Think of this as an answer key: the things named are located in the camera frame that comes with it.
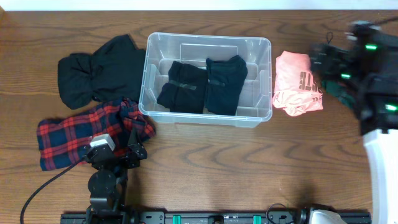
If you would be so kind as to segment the green garment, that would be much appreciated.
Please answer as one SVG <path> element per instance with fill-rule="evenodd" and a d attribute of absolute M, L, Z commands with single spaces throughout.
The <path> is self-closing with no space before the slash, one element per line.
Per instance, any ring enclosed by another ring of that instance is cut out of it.
<path fill-rule="evenodd" d="M 352 71 L 348 68 L 348 51 L 331 45 L 333 38 L 333 32 L 326 33 L 326 44 L 322 46 L 322 51 L 319 53 L 320 70 L 318 73 L 326 92 L 352 110 L 355 98 L 348 85 L 353 77 Z"/>

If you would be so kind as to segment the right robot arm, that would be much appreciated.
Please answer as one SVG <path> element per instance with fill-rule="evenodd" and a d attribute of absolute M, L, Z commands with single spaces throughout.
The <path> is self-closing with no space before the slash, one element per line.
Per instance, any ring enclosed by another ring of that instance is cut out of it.
<path fill-rule="evenodd" d="M 356 21 L 349 50 L 330 44 L 310 52 L 310 69 L 353 97 L 353 112 L 368 155 L 373 223 L 397 223 L 397 37 L 382 22 Z"/>

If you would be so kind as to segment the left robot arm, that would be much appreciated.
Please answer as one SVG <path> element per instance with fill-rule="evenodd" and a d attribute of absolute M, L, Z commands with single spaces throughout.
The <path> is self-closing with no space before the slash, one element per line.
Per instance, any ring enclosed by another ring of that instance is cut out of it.
<path fill-rule="evenodd" d="M 109 134 L 95 136 L 90 142 L 85 161 L 97 170 L 88 181 L 90 203 L 99 212 L 117 212 L 124 203 L 127 173 L 140 166 L 147 151 L 135 129 L 130 133 L 126 152 L 116 154 L 116 144 Z"/>

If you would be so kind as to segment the navy garment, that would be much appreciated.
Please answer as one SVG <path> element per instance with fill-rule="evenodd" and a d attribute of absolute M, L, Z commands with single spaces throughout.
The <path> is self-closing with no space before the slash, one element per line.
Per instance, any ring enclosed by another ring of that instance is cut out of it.
<path fill-rule="evenodd" d="M 229 60 L 206 59 L 208 84 L 205 108 L 218 115 L 234 116 L 248 75 L 246 62 L 235 55 Z"/>

